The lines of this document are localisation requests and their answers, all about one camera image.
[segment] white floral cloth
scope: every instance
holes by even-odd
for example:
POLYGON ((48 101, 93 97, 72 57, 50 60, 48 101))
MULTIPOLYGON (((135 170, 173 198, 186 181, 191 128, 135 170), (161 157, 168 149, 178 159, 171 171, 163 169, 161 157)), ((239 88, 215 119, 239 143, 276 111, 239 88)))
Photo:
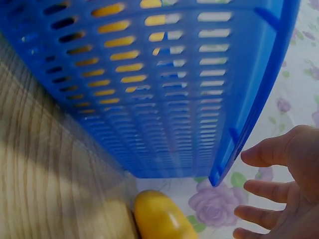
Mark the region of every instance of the white floral cloth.
MULTIPOLYGON (((244 149, 286 133, 299 124, 319 127, 319 0, 303 0, 285 61, 244 149)), ((281 210, 285 205, 248 194, 247 179, 288 182, 285 167, 253 168, 237 159, 224 182, 212 188, 206 178, 138 179, 139 190, 155 189, 170 196, 202 239, 231 239, 236 227, 264 233, 237 219, 239 204, 281 210)))

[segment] blue plastic basket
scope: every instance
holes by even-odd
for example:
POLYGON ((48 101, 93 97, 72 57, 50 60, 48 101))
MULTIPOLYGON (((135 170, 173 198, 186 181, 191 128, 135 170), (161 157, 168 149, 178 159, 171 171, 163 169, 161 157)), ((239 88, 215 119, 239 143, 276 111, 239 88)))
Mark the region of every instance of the blue plastic basket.
POLYGON ((0 0, 58 104, 140 178, 224 178, 280 69, 300 0, 0 0))

